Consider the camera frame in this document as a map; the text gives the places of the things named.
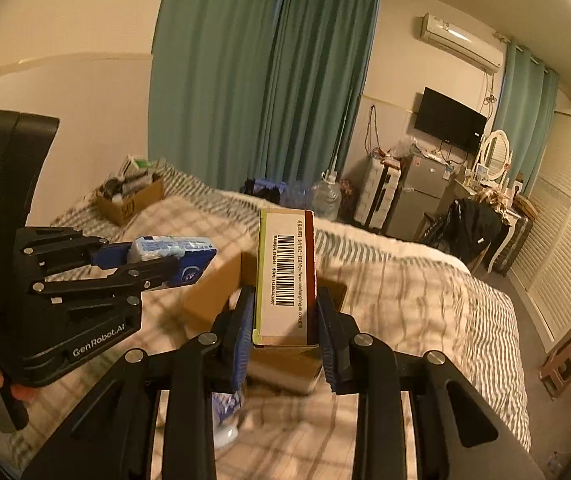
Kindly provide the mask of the blue white tissue pack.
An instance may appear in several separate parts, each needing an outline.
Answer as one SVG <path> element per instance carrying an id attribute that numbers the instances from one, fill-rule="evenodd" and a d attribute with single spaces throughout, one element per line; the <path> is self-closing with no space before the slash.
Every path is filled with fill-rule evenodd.
<path id="1" fill-rule="evenodd" d="M 208 237 L 147 235 L 136 238 L 128 250 L 129 263 L 172 257 L 178 271 L 167 282 L 169 287 L 192 285 L 198 281 L 217 255 Z"/>

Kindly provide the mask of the green white barcode box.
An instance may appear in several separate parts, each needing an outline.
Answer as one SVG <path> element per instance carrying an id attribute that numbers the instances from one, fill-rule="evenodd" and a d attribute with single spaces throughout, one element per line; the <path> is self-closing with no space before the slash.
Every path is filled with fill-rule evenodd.
<path id="1" fill-rule="evenodd" d="M 303 348 L 317 344 L 314 214 L 263 209 L 259 215 L 253 343 Z"/>

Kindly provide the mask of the brown cardboard box on bed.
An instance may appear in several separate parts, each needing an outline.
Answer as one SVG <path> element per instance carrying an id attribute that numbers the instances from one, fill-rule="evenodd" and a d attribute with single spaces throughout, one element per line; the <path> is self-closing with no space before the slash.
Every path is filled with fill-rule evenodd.
<path id="1" fill-rule="evenodd" d="M 213 250 L 184 255 L 172 280 L 188 287 L 186 326 L 217 337 L 204 358 L 209 390 L 235 393 L 252 378 L 297 394 L 313 391 L 322 369 L 317 301 L 340 310 L 347 286 L 318 278 L 314 257 L 291 244 L 216 262 Z"/>

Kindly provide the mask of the clear water bottle blue label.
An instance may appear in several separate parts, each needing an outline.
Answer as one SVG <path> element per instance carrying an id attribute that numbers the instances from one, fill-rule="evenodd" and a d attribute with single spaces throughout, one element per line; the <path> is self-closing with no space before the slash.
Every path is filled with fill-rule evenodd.
<path id="1" fill-rule="evenodd" d="M 212 437 L 216 450 L 225 448 L 238 437 L 243 401 L 241 391 L 212 394 Z"/>

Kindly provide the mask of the grey striped bed sheet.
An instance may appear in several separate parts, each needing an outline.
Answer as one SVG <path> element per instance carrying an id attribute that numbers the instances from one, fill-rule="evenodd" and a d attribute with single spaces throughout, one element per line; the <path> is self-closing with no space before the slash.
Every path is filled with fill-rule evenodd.
<path id="1" fill-rule="evenodd" d="M 165 198 L 125 226 L 104 219 L 90 197 L 56 224 L 109 240 L 206 236 L 217 248 L 217 264 L 255 252 L 263 200 L 211 188 L 171 165 L 160 173 L 168 185 Z M 363 330 L 401 352 L 446 353 L 520 444 L 531 443 L 517 318 L 506 294 L 435 249 L 327 220 L 316 224 L 316 252 L 319 274 L 346 285 L 346 310 Z M 265 450 L 306 462 L 327 446 L 331 460 L 339 462 L 354 440 L 356 404 L 334 398 L 327 385 L 308 396 L 252 388 L 244 408 L 234 442 L 239 451 Z"/>

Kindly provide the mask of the large clear water jug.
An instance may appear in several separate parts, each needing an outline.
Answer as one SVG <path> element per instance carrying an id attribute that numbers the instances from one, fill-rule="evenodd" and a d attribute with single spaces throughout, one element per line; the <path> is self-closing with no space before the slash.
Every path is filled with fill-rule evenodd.
<path id="1" fill-rule="evenodd" d="M 327 170 L 311 188 L 311 209 L 317 218 L 335 221 L 342 201 L 340 182 L 333 170 Z"/>

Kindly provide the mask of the white suitcase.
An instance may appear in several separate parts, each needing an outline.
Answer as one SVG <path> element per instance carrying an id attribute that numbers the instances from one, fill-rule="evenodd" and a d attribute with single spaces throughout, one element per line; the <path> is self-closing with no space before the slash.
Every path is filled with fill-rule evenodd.
<path id="1" fill-rule="evenodd" d="M 394 157 L 369 159 L 354 221 L 370 230 L 381 230 L 391 209 L 401 177 L 400 161 Z"/>

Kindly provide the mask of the small plastic stool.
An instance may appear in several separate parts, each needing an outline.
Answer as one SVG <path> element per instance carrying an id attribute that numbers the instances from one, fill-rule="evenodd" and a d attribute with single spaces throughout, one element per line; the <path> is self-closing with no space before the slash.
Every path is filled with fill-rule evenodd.
<path id="1" fill-rule="evenodd" d="M 547 356 L 538 378 L 552 399 L 561 396 L 571 382 L 571 333 Z"/>

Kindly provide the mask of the white sliding wardrobe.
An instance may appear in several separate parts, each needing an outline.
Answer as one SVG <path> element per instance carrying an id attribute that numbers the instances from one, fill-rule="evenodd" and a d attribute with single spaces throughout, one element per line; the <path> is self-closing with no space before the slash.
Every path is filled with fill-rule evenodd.
<path id="1" fill-rule="evenodd" d="M 508 278 L 549 351 L 571 329 L 571 110 L 555 112 L 529 199 L 538 216 Z"/>

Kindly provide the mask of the green curtain left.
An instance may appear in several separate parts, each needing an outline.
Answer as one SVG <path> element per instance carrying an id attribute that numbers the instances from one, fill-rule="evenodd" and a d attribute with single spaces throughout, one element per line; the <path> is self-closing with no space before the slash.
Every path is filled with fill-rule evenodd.
<path id="1" fill-rule="evenodd" d="M 162 0 L 148 151 L 208 185 L 345 166 L 380 0 Z"/>

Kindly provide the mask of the green curtain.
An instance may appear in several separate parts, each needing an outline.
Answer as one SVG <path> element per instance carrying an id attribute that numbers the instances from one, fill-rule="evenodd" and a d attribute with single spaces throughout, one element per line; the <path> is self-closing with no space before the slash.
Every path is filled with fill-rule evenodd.
<path id="1" fill-rule="evenodd" d="M 148 151 L 208 185 L 345 166 L 380 0 L 162 0 Z"/>
<path id="2" fill-rule="evenodd" d="M 555 114 L 559 75 L 531 50 L 507 44 L 494 129 L 506 133 L 513 151 L 508 178 L 523 178 L 523 193 L 532 191 Z"/>

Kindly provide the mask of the white oval vanity mirror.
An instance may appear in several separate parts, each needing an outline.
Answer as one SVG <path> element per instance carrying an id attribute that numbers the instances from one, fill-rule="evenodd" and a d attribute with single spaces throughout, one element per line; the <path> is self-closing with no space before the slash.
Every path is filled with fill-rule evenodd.
<path id="1" fill-rule="evenodd" d="M 484 133 L 473 164 L 473 178 L 486 184 L 499 184 L 511 165 L 513 151 L 503 130 Z"/>

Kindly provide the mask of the green curtain right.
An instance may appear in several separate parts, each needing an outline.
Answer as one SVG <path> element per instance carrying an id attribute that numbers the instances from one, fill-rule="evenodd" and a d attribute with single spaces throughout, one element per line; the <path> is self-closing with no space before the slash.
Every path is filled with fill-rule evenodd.
<path id="1" fill-rule="evenodd" d="M 555 114 L 559 75 L 531 50 L 507 44 L 494 129 L 506 133 L 513 151 L 508 178 L 523 178 L 523 193 L 532 191 Z"/>

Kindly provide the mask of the white air conditioner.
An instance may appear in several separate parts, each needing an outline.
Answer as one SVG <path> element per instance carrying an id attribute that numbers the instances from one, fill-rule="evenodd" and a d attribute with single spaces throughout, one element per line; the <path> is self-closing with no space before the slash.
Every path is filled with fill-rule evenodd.
<path id="1" fill-rule="evenodd" d="M 498 48 L 434 14 L 423 16 L 421 39 L 465 58 L 486 73 L 495 74 L 501 69 L 503 54 Z"/>

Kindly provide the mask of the black wall television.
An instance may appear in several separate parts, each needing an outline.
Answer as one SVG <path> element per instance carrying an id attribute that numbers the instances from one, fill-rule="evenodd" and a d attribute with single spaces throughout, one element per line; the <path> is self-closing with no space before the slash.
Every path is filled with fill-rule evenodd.
<path id="1" fill-rule="evenodd" d="M 472 153 L 481 144 L 487 117 L 431 88 L 424 88 L 415 129 Z"/>

